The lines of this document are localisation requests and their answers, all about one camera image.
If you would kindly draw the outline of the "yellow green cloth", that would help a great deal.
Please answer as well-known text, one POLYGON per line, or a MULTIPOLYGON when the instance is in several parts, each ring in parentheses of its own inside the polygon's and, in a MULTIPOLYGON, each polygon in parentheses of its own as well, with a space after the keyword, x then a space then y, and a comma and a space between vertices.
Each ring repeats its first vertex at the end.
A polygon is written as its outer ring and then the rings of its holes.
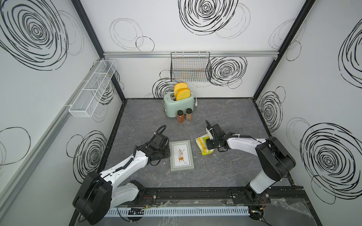
POLYGON ((195 139, 197 146, 199 147, 201 154, 208 155, 214 152, 214 149, 208 149, 206 145, 206 140, 209 139, 208 135, 203 135, 195 139))

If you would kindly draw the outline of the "green picture frame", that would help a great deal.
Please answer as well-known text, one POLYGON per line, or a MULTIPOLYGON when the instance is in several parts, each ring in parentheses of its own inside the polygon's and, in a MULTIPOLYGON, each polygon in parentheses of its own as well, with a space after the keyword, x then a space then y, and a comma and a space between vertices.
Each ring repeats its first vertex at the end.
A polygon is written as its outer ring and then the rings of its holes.
POLYGON ((195 169, 190 140, 173 141, 169 147, 171 171, 195 169))

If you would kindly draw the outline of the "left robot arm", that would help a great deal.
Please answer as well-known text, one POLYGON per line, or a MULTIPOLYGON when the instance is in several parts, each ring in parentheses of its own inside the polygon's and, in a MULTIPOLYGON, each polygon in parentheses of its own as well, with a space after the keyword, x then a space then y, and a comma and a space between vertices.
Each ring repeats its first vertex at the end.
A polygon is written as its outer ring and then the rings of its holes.
POLYGON ((147 195, 145 187, 136 180, 122 183, 147 165, 157 166, 170 156, 169 138, 159 127, 150 141, 135 146, 133 153, 117 165, 100 173, 90 172, 73 200, 73 206, 90 225, 100 222, 107 212, 121 204, 141 204, 147 195))

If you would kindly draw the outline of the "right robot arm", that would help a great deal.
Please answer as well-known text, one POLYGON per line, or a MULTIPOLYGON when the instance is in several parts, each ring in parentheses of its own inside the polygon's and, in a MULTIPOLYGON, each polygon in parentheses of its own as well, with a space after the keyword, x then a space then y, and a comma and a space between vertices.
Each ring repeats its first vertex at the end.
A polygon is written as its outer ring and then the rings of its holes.
POLYGON ((225 133, 219 124, 212 125, 209 121, 206 121, 206 131, 209 136, 206 140, 208 149, 217 149, 219 152, 240 150, 258 157, 262 170, 244 189, 248 202, 260 200, 263 192, 282 180, 297 164, 276 137, 254 138, 250 135, 225 133))

